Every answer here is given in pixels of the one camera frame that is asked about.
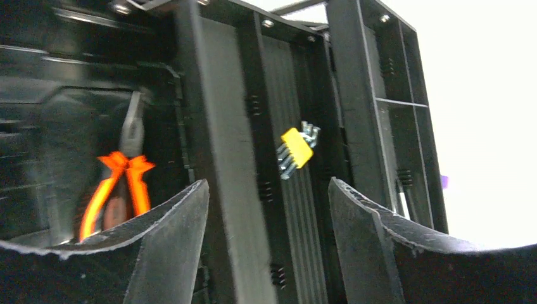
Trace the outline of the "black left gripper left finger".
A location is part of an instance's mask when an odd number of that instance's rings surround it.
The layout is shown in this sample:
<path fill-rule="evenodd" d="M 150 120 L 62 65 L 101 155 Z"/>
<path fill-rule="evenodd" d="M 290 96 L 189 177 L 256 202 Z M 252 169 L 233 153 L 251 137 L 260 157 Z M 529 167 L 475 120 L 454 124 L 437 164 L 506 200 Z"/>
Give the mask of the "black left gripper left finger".
<path fill-rule="evenodd" d="M 198 180 L 82 243 L 1 242 L 2 303 L 190 303 L 209 205 Z"/>

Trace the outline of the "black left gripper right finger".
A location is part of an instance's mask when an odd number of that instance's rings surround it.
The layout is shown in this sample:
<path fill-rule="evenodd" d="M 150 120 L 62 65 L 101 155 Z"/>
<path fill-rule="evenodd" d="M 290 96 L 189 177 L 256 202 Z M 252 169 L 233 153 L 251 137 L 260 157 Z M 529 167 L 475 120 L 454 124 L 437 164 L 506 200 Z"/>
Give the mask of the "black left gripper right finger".
<path fill-rule="evenodd" d="M 535 303 L 536 246 L 488 248 L 328 187 L 349 303 Z"/>

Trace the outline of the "orange cutting pliers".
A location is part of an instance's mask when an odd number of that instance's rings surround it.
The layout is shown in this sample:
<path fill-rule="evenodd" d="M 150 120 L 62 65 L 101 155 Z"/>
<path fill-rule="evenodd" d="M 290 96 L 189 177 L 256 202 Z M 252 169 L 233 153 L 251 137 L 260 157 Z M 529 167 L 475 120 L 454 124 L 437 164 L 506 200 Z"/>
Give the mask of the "orange cutting pliers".
<path fill-rule="evenodd" d="M 101 181 L 84 208 L 78 241 L 114 228 L 151 209 L 144 174 L 155 168 L 142 153 L 144 94 L 132 93 L 123 121 L 118 149 L 99 156 L 104 165 Z"/>

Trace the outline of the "yellow hex key set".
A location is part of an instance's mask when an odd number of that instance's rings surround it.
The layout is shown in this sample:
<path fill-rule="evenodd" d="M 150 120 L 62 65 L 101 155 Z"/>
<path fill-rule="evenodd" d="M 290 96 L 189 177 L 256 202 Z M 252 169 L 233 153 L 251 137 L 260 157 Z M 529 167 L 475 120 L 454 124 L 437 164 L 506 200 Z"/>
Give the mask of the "yellow hex key set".
<path fill-rule="evenodd" d="M 282 136 L 282 144 L 277 148 L 277 162 L 280 178 L 290 179 L 292 174 L 303 168 L 313 156 L 321 128 L 307 121 L 301 121 L 301 130 L 291 127 Z"/>

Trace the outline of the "black plastic toolbox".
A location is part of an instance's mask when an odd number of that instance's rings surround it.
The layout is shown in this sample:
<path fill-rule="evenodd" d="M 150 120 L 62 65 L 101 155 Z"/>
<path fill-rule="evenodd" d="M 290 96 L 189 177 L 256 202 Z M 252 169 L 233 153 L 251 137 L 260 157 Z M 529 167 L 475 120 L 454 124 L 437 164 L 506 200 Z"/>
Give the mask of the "black plastic toolbox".
<path fill-rule="evenodd" d="M 285 19 L 310 5 L 2 1 L 1 242 L 82 243 L 134 91 L 150 210 L 209 185 L 190 303 L 349 303 L 332 178 L 447 234 L 416 30 L 380 1 Z M 303 120 L 317 145 L 282 180 L 276 150 Z"/>

